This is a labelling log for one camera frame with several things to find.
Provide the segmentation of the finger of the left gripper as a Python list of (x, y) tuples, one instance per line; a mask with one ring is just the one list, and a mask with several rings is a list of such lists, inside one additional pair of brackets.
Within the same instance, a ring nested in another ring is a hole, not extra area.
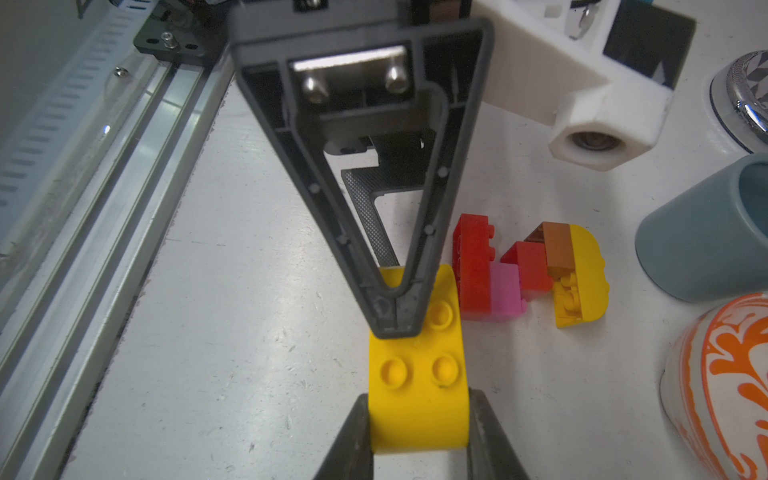
[[(237, 81), (372, 331), (424, 324), (494, 44), (484, 18), (405, 25), (230, 22)], [(341, 178), (380, 166), (375, 206), (399, 261), (379, 265)]]
[(391, 192), (389, 176), (380, 166), (369, 166), (342, 170), (341, 178), (379, 265), (398, 266), (398, 258), (375, 206), (378, 197)]

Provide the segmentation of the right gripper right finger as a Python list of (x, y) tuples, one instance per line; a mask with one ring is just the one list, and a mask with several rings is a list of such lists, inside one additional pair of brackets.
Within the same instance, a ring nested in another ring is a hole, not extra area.
[(467, 478), (529, 480), (484, 392), (469, 390)]

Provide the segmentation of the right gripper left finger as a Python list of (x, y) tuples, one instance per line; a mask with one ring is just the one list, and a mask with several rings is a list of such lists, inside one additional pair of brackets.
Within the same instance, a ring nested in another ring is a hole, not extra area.
[(374, 453), (368, 395), (361, 394), (355, 400), (314, 479), (371, 480), (373, 478)]

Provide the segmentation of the yellow long lego brick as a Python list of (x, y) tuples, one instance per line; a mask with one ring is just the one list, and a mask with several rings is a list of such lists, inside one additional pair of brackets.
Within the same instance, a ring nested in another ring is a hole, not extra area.
[(469, 386), (451, 266), (438, 269), (420, 334), (370, 336), (368, 411), (376, 455), (468, 446)]

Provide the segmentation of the red long lego brick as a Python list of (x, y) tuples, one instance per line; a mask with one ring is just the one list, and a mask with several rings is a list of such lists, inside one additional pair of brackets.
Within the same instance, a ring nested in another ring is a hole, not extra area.
[(482, 321), (491, 313), (490, 263), (496, 250), (490, 246), (495, 227), (488, 217), (463, 213), (453, 232), (452, 267), (464, 320)]

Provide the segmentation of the pink lego brick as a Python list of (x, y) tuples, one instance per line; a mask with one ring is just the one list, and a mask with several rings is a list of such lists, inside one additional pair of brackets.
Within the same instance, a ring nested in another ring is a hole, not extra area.
[(527, 310), (522, 298), (519, 267), (489, 263), (488, 272), (463, 277), (459, 282), (459, 303), (464, 320), (504, 323)]

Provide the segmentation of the yellow curved lego brick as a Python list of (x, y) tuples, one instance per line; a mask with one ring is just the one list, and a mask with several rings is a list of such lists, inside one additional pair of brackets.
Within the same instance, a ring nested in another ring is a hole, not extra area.
[(598, 320), (604, 316), (609, 305), (606, 262), (596, 238), (581, 226), (570, 225), (569, 228), (575, 269), (554, 281), (557, 328)]

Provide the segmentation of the orange brown lego brick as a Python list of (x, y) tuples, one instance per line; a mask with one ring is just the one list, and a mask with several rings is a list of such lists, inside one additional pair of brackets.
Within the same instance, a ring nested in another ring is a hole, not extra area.
[(544, 245), (547, 272), (553, 280), (569, 276), (575, 271), (569, 224), (544, 221), (525, 238), (525, 241)]

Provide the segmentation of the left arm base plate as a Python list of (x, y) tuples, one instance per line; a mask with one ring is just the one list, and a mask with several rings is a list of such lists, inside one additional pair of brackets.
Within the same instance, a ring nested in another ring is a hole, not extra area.
[(133, 44), (159, 61), (213, 67), (227, 43), (227, 17), (234, 5), (235, 1), (158, 1)]

